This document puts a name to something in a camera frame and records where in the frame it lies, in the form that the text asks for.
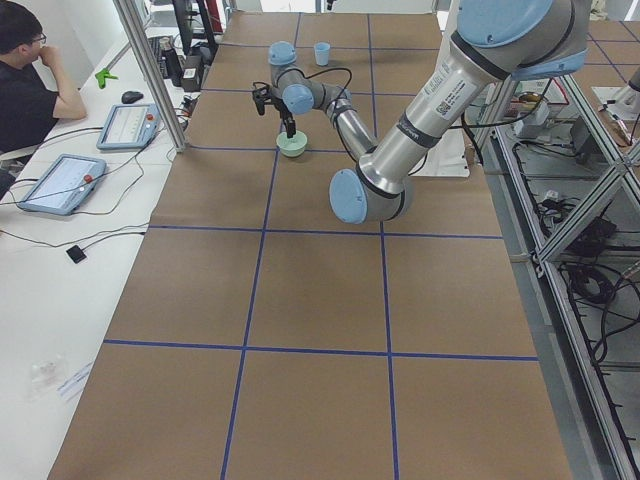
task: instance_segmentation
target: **person's hand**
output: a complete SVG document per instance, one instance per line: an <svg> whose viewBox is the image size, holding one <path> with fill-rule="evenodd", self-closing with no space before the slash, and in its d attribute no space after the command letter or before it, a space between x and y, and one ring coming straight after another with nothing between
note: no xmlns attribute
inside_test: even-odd
<svg viewBox="0 0 640 480"><path fill-rule="evenodd" d="M43 45L40 48L40 59L45 67L51 68L62 61L62 56L58 47Z"/></svg>

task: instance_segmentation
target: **black hair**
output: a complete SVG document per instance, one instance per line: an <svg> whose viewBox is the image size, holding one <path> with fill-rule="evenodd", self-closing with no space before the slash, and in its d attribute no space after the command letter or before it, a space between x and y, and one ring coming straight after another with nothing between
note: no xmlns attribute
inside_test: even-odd
<svg viewBox="0 0 640 480"><path fill-rule="evenodd" d="M0 0L0 54L31 43L40 34L42 25L33 13L15 2Z"/></svg>

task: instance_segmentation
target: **person's arm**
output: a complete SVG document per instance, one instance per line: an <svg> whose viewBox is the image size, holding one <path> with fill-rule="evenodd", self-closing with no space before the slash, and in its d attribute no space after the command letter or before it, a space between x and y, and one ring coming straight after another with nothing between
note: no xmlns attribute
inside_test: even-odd
<svg viewBox="0 0 640 480"><path fill-rule="evenodd" d="M58 99L53 109L54 118L80 119L87 116L87 110L73 80L64 69L62 56L56 47L43 46L40 50L42 63L51 69L58 86Z"/></svg>

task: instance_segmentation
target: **black shirt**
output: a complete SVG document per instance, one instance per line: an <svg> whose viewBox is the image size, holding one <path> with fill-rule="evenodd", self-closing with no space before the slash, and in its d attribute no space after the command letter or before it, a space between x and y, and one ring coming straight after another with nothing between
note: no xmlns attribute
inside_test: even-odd
<svg viewBox="0 0 640 480"><path fill-rule="evenodd" d="M18 70L0 62L0 152L44 140L58 121L53 118L57 98L33 65Z"/></svg>

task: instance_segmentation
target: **tablet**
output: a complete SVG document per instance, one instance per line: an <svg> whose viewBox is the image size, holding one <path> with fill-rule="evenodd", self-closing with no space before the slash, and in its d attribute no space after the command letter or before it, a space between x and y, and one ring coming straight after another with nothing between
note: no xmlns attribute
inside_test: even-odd
<svg viewBox="0 0 640 480"><path fill-rule="evenodd" d="M150 105L114 105L96 146L100 150L134 150L146 146L156 133L160 113Z"/></svg>
<svg viewBox="0 0 640 480"><path fill-rule="evenodd" d="M31 212L69 215L95 188L106 168L106 162L99 158L62 154L18 202L18 207Z"/></svg>

